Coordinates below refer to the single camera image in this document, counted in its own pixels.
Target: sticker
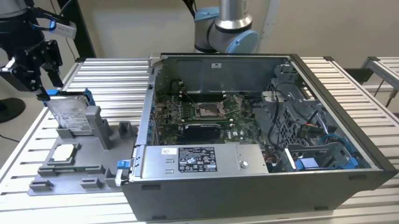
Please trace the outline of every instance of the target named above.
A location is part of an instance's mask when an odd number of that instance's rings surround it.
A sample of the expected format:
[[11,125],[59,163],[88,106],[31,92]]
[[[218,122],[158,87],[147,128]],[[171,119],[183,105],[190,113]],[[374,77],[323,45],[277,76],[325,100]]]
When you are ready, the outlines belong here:
[[216,155],[214,147],[179,148],[179,171],[216,172]]
[[163,155],[175,155],[178,154],[178,148],[162,148]]
[[220,69],[222,68],[222,63],[212,63],[211,68]]
[[84,113],[82,112],[60,112],[58,114],[64,121],[64,124],[70,131],[79,132],[79,131],[91,131],[92,128],[90,127],[87,118]]

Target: white label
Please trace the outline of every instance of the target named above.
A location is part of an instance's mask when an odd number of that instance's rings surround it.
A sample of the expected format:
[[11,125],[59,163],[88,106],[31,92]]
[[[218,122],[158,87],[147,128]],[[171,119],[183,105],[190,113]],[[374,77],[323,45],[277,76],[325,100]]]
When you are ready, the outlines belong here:
[[211,68],[220,69],[222,68],[222,63],[212,63]]
[[62,112],[59,113],[67,128],[72,132],[91,131],[91,126],[86,119],[86,115],[82,112]]
[[178,148],[162,148],[163,155],[175,155],[178,154]]

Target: blue latch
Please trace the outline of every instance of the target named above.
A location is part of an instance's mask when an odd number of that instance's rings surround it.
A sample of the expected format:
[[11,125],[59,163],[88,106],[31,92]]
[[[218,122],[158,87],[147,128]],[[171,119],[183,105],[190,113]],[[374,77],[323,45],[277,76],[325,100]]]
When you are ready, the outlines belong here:
[[60,93],[60,90],[46,90],[51,97],[56,96]]
[[118,164],[116,164],[118,169],[130,169],[130,167],[131,167],[130,161],[124,161],[124,160],[118,161]]

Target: white wall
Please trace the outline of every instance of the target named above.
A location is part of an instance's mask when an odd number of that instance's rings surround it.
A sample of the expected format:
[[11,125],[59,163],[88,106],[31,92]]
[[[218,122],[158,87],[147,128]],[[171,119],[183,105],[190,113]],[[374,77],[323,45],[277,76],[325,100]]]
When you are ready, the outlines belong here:
[[[250,0],[253,28],[262,32],[270,0]],[[218,0],[198,0],[198,8]],[[194,20],[182,0],[80,0],[98,57],[147,57],[194,51]]]
[[[55,7],[56,7],[56,11],[59,12],[58,1],[56,0],[52,0],[52,1],[54,1],[54,4],[55,4]],[[50,0],[35,0],[35,6],[54,12]],[[48,20],[42,20],[39,22],[43,26],[48,26]],[[46,39],[58,41],[58,45],[59,45],[60,52],[62,52],[62,57],[63,57],[63,63],[64,63],[64,65],[60,67],[60,76],[62,76],[62,78],[64,78],[66,74],[68,73],[68,71],[72,67],[72,64],[75,62],[71,50],[70,50],[68,45],[67,45],[67,41],[62,36],[51,34],[50,32],[44,32],[44,35],[46,35]],[[76,47],[75,47],[75,44],[74,44],[74,40],[70,40],[70,44],[71,44],[72,50],[75,51],[75,56],[79,57]],[[6,65],[7,62],[8,62],[8,59],[7,59],[6,52],[4,52],[3,49],[0,49],[0,67],[3,65]],[[54,88],[52,83],[50,81],[50,78],[47,76],[47,72],[44,72],[44,70],[42,70],[42,81],[44,83],[46,89],[52,89]],[[8,98],[8,97],[19,97],[19,98],[30,97],[30,98],[34,98],[36,96],[31,93],[18,91],[10,85],[10,83],[3,78],[0,78],[0,99]]]
[[367,56],[399,56],[399,0],[281,0],[271,53],[333,56],[361,67]]

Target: black stand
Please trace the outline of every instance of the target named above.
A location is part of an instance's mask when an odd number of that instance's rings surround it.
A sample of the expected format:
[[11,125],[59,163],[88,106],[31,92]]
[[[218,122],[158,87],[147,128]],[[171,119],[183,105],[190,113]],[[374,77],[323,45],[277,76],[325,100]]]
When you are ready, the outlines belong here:
[[0,100],[0,123],[15,119],[26,110],[26,103],[22,99],[8,98]]

